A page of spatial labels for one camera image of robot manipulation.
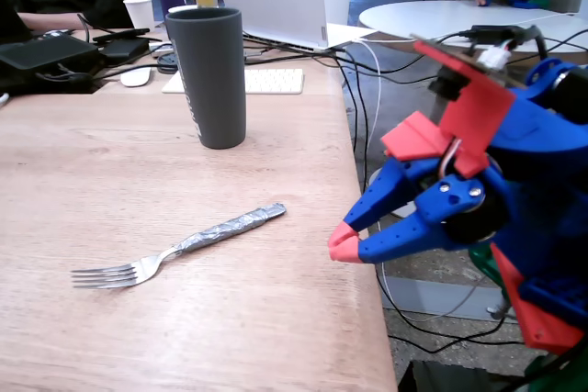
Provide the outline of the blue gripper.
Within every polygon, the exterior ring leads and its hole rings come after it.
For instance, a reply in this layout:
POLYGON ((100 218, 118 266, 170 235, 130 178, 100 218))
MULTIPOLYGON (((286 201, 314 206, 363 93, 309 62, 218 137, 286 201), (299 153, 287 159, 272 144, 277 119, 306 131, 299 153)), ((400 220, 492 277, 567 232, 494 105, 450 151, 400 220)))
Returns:
POLYGON ((490 116, 475 112, 473 131, 461 136, 443 133, 445 171, 480 180, 486 193, 448 232, 503 250, 586 249, 586 107, 518 98, 501 123, 490 116))

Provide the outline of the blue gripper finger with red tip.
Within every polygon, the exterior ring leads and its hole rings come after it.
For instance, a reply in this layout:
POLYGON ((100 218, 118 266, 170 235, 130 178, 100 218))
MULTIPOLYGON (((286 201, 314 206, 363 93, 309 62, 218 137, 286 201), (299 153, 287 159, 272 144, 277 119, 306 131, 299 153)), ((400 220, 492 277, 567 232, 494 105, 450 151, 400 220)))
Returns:
POLYGON ((400 162, 389 159, 364 194, 355 202, 328 240, 330 253, 399 253, 415 239, 418 224, 406 222, 396 230, 389 228, 367 239, 359 232, 383 216, 416 198, 418 181, 426 175, 426 161, 400 162))
POLYGON ((448 221, 473 212, 486 197, 478 179, 446 177, 420 195, 401 177, 378 177, 353 205, 330 238, 330 257, 345 263, 383 263, 433 249, 454 251, 473 241, 458 240, 448 232, 448 221), (409 199, 415 211, 364 240, 359 232, 403 206, 409 199))

